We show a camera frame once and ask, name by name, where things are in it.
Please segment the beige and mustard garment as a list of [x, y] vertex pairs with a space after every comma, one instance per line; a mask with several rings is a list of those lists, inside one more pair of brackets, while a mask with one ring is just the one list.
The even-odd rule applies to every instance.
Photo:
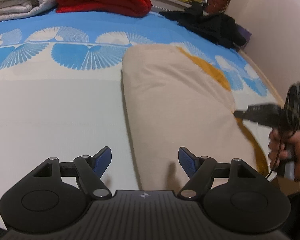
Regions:
[[122, 80], [142, 190], [179, 191], [187, 183], [181, 147], [220, 163], [239, 158], [268, 174], [264, 151], [234, 117], [235, 100], [220, 70], [179, 47], [143, 44], [125, 52]]

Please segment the black clothes pile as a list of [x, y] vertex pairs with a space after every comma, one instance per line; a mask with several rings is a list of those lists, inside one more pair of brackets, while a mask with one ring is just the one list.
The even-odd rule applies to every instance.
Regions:
[[202, 38], [228, 49], [239, 48], [247, 42], [232, 17], [225, 13], [204, 15], [203, 7], [199, 3], [193, 4], [184, 11], [161, 11], [159, 14]]

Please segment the blue white patterned bedsheet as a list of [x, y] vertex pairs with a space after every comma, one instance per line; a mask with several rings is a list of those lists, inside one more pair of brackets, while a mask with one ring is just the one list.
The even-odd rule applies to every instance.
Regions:
[[129, 47], [151, 43], [180, 46], [222, 70], [239, 109], [279, 101], [249, 59], [155, 12], [51, 10], [0, 22], [0, 198], [48, 157], [71, 161], [104, 146], [113, 154], [102, 178], [107, 187], [139, 189], [121, 68]]

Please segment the dark red plush toy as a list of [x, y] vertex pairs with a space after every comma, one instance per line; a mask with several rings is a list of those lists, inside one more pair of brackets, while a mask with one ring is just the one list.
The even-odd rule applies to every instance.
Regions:
[[231, 0], [208, 0], [208, 5], [204, 9], [208, 14], [224, 13]]

